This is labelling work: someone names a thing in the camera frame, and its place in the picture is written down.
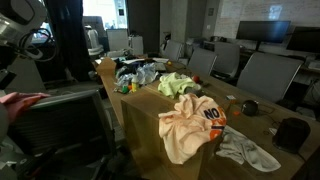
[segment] cloth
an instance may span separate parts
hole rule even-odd
[[[183,164],[204,143],[215,139],[226,125],[224,110],[207,96],[179,96],[175,111],[159,114],[159,135],[170,161]]]
[[[184,94],[184,90],[187,87],[194,87],[196,85],[191,78],[182,78],[178,73],[171,73],[168,76],[161,76],[160,82],[161,83],[158,86],[158,91],[172,99],[177,93]]]
[[[216,152],[221,157],[228,157],[243,164],[246,160],[252,167],[262,172],[271,172],[281,167],[281,164],[269,153],[260,148],[240,132],[226,126],[223,132],[220,150]]]

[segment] orange towel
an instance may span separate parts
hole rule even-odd
[[[223,109],[207,96],[179,96],[176,111],[159,114],[159,135],[172,163],[183,164],[204,143],[215,139],[226,125]]]

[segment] wooden table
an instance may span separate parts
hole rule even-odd
[[[163,140],[159,137],[158,114],[173,110],[174,104],[178,101],[159,93],[157,91],[159,82],[143,87],[133,94],[113,93],[115,87],[114,66],[112,60],[106,59],[99,65],[97,71],[102,78],[118,120],[125,130],[131,153],[144,178],[290,179],[302,166],[303,160],[297,155],[278,150],[272,145],[272,135],[270,133],[266,134],[268,129],[272,127],[273,121],[271,118],[281,121],[284,118],[296,117],[309,123],[311,133],[300,149],[300,154],[304,158],[309,158],[320,145],[320,124],[318,122],[311,121],[307,117],[215,78],[201,75],[201,79],[208,84],[204,91],[225,109],[229,106],[229,103],[225,100],[226,95],[234,95],[237,98],[238,103],[230,106],[226,111],[227,124],[274,156],[280,162],[281,168],[270,173],[263,173],[252,168],[248,163],[239,165],[231,159],[216,156],[213,152],[221,139],[204,144],[199,148],[198,153],[185,164],[174,165],[167,158]],[[272,107],[275,111],[269,116],[233,115],[234,111],[240,111],[241,102],[247,99],[257,100],[263,109],[268,110],[266,107]]]

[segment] yellow cloth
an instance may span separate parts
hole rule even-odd
[[[184,94],[187,87],[194,87],[196,84],[191,78],[181,78],[178,73],[171,73],[168,76],[160,77],[158,90],[165,96],[174,98],[177,93]]]

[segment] gray cloth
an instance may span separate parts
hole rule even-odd
[[[281,167],[280,163],[256,143],[240,132],[226,126],[223,132],[223,142],[216,152],[221,157],[228,157],[243,164],[246,160],[252,167],[262,172],[270,172]]]

